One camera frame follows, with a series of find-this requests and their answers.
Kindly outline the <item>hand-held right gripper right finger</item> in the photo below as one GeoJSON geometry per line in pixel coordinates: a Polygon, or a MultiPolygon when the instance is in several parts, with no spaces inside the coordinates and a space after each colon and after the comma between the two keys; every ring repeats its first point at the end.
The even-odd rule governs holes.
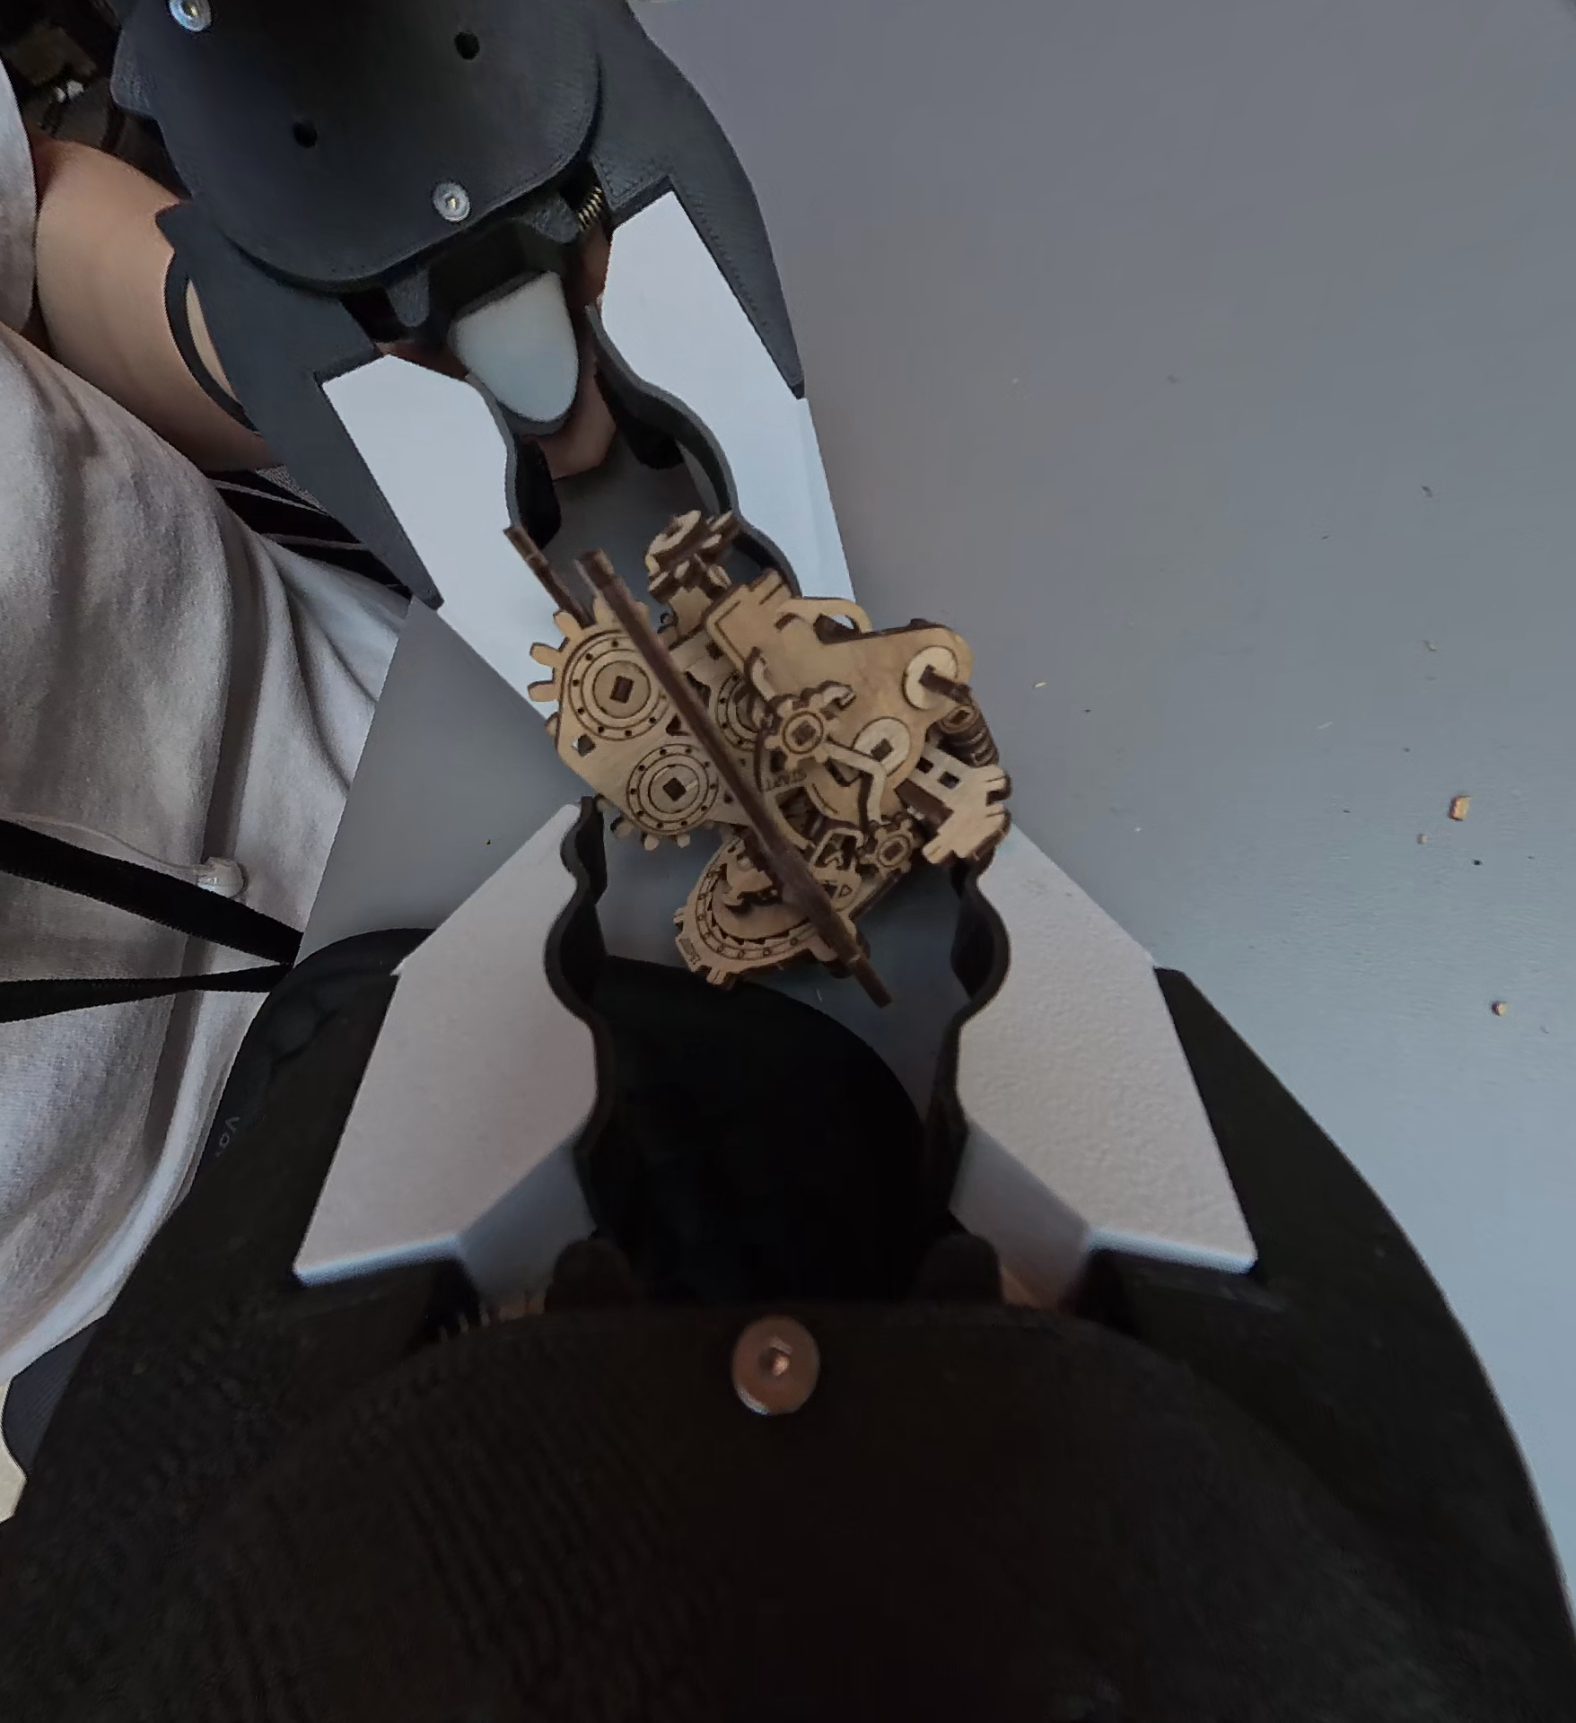
{"type": "Polygon", "coordinates": [[[1018,1302],[1070,1301],[1099,1252],[1251,1270],[1147,949],[1022,829],[955,893],[964,996],[928,1067],[932,1215],[995,1249],[1018,1302]]]}

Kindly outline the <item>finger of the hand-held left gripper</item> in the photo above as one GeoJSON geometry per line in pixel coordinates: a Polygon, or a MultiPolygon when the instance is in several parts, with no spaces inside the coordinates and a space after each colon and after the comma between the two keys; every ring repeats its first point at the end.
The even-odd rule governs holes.
{"type": "Polygon", "coordinates": [[[535,655],[562,642],[559,601],[514,534],[519,452],[478,384],[379,355],[323,384],[368,475],[433,583],[440,619],[548,714],[555,683],[535,655]]]}
{"type": "Polygon", "coordinates": [[[801,595],[853,601],[810,403],[673,190],[614,227],[591,328],[612,391],[691,457],[752,558],[801,595]]]}

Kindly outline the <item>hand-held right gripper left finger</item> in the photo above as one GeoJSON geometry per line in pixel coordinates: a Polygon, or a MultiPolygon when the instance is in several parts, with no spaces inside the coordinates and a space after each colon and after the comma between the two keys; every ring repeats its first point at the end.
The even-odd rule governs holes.
{"type": "Polygon", "coordinates": [[[302,1281],[451,1261],[483,1301],[524,1302],[593,1231],[575,1143],[598,1105],[598,1051],[548,969],[575,900],[575,821],[559,809],[397,965],[302,1281]]]}

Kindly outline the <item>thin dark wooden stick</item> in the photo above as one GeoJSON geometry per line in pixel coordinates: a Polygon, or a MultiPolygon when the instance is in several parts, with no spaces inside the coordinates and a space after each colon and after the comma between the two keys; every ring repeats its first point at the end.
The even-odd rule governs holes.
{"type": "Polygon", "coordinates": [[[532,538],[532,534],[519,525],[506,525],[503,531],[508,543],[515,549],[521,561],[528,567],[532,576],[539,581],[542,590],[553,602],[555,611],[564,611],[575,617],[584,615],[582,601],[571,592],[571,588],[562,579],[562,574],[553,567],[550,558],[544,554],[541,545],[532,538]]]}
{"type": "Polygon", "coordinates": [[[873,965],[857,927],[826,895],[808,859],[795,845],[794,832],[781,818],[778,805],[758,787],[749,768],[736,760],[709,708],[677,669],[648,613],[630,595],[605,550],[582,552],[576,556],[576,565],[593,590],[600,592],[614,608],[638,653],[648,662],[652,672],[664,681],[673,708],[709,753],[718,778],[745,811],[761,870],[769,872],[783,899],[794,904],[833,952],[837,969],[857,979],[876,1006],[889,1006],[892,994],[873,965]]]}

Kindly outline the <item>wooden gear model assembly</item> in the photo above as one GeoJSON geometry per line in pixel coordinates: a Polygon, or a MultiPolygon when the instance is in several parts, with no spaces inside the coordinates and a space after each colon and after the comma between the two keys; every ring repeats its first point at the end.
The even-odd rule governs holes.
{"type": "MultiPolygon", "coordinates": [[[[645,552],[648,615],[738,764],[776,804],[822,891],[855,926],[916,865],[986,865],[1011,829],[1011,777],[973,692],[975,656],[927,619],[876,628],[849,599],[797,594],[781,570],[729,570],[729,511],[679,513],[645,552]]],[[[675,913],[675,947],[717,987],[817,961],[817,931],[760,865],[745,811],[614,608],[584,576],[584,613],[537,647],[546,730],[648,850],[713,829],[718,847],[675,913]]]]}

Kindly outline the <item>person's left forearm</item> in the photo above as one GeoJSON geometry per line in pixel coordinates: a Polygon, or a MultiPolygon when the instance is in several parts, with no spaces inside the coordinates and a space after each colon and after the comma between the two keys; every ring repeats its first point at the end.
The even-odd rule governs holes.
{"type": "Polygon", "coordinates": [[[90,145],[33,132],[29,147],[36,301],[51,355],[200,468],[273,466],[266,443],[201,385],[174,339],[174,247],[156,222],[174,195],[90,145]]]}

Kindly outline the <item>person's left hand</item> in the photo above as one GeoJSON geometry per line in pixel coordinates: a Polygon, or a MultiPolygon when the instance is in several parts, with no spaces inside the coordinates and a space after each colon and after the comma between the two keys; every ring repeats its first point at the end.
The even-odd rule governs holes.
{"type": "Polygon", "coordinates": [[[602,468],[616,437],[616,418],[603,394],[596,392],[576,403],[557,430],[539,439],[539,446],[550,477],[562,482],[602,468]]]}

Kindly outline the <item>black mesh seat cushion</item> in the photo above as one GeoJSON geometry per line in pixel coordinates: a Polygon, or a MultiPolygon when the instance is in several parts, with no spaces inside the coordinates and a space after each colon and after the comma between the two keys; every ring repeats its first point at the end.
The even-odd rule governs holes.
{"type": "MultiPolygon", "coordinates": [[[[384,929],[296,967],[244,1035],[201,1170],[261,1116],[270,1082],[354,997],[395,979],[433,931],[384,929]]],[[[575,1141],[591,1215],[663,1302],[907,1297],[953,1229],[928,1197],[927,1127],[849,1026],[774,988],[724,992],[609,954],[594,927],[548,936],[550,979],[578,985],[598,1100],[575,1141]]]]}

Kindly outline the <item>person in white shirt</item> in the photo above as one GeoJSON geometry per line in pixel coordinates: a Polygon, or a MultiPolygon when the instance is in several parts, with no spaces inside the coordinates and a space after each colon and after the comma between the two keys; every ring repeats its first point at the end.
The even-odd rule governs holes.
{"type": "MultiPolygon", "coordinates": [[[[250,529],[192,461],[24,333],[38,193],[0,59],[0,818],[298,927],[404,624],[250,529]]],[[[189,1188],[259,1005],[0,1024],[0,1387],[95,1322],[189,1188]]]]}

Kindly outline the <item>scattered wood crumbs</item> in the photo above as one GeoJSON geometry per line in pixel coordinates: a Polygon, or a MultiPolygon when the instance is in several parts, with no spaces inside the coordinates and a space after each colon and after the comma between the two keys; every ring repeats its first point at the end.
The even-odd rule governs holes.
{"type": "Polygon", "coordinates": [[[1415,847],[1409,899],[1418,988],[1438,1013],[1510,1017],[1521,884],[1512,848],[1454,791],[1415,847]]]}

